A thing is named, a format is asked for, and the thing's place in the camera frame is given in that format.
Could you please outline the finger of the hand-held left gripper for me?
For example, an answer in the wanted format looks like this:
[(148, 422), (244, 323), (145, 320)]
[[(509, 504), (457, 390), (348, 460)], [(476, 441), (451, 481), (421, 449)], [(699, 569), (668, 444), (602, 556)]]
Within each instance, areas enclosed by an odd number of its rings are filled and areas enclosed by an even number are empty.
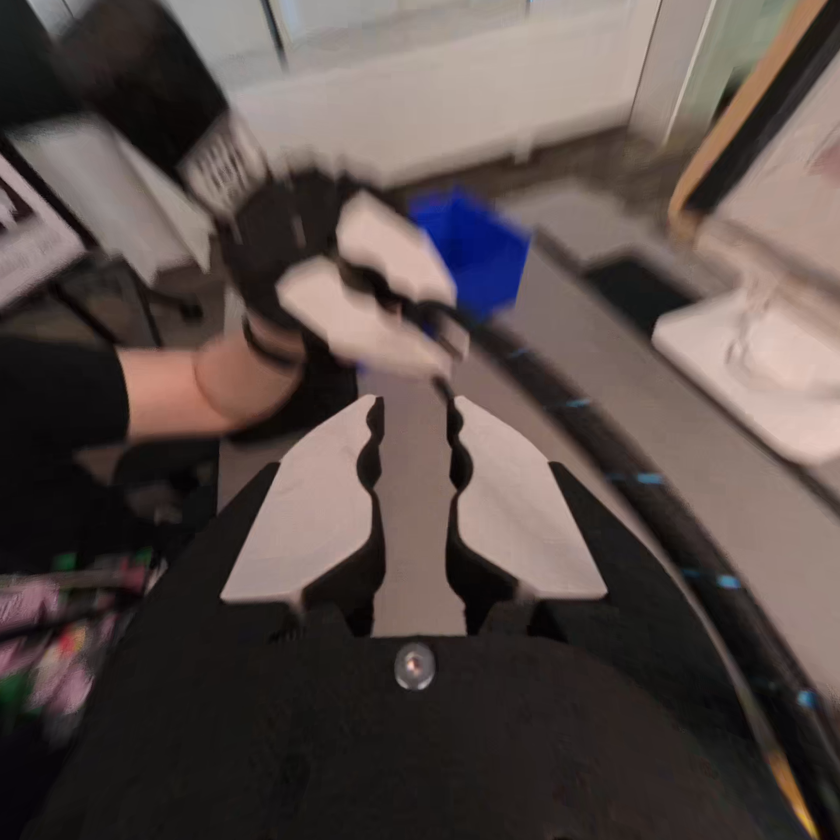
[(339, 255), (377, 273), (390, 292), (456, 304), (455, 282), (431, 238), (372, 193), (357, 192), (342, 206), (335, 233)]
[(341, 361), (414, 379), (445, 380), (469, 356), (470, 338), (443, 299), (415, 301), (387, 287), (377, 297), (361, 272), (325, 256), (289, 268), (277, 281), (283, 313)]

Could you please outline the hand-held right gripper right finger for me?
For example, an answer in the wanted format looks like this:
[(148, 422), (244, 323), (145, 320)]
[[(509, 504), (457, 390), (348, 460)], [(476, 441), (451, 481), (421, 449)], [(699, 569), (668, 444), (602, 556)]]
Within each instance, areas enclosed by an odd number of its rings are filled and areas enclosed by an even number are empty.
[(607, 585), (552, 463), (465, 396), (447, 401), (451, 500), (446, 578), (478, 635), (498, 605), (603, 602)]

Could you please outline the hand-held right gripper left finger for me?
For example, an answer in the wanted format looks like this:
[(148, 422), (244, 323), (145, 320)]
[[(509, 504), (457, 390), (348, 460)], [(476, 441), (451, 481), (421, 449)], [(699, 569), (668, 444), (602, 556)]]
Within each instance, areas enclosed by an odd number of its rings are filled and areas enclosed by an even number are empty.
[(384, 400), (363, 395), (295, 443), (239, 551), (220, 600), (283, 604), (302, 616), (336, 608), (355, 636), (369, 636), (385, 577), (376, 484)]

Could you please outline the blue plastic bin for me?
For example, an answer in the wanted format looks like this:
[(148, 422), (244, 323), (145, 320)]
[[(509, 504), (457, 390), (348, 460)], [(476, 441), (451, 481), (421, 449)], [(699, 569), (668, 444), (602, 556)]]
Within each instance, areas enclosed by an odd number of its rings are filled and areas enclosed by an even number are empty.
[(448, 268), (460, 309), (483, 322), (515, 304), (529, 233), (460, 189), (417, 196), (407, 210)]

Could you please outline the person's left forearm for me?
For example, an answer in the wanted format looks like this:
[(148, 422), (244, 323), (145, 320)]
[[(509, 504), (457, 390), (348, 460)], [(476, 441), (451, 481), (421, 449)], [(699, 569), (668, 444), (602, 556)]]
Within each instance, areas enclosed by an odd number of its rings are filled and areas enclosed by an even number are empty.
[(281, 409), (305, 365), (280, 371), (249, 349), (242, 325), (195, 350), (117, 352), (132, 440), (235, 433)]

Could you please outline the black wristband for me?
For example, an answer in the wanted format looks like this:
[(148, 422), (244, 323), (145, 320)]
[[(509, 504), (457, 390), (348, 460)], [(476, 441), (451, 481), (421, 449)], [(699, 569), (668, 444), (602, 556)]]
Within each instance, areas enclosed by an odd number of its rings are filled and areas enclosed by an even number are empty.
[(248, 313), (241, 324), (249, 349), (266, 364), (280, 371), (291, 371), (307, 362), (307, 348), (299, 330), (281, 328)]

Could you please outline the printed instruction sheet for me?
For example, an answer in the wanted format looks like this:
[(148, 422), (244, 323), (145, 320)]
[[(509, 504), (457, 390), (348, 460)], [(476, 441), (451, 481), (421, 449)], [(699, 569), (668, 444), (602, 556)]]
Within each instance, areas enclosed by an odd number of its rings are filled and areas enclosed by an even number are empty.
[(839, 56), (713, 216), (838, 286)]

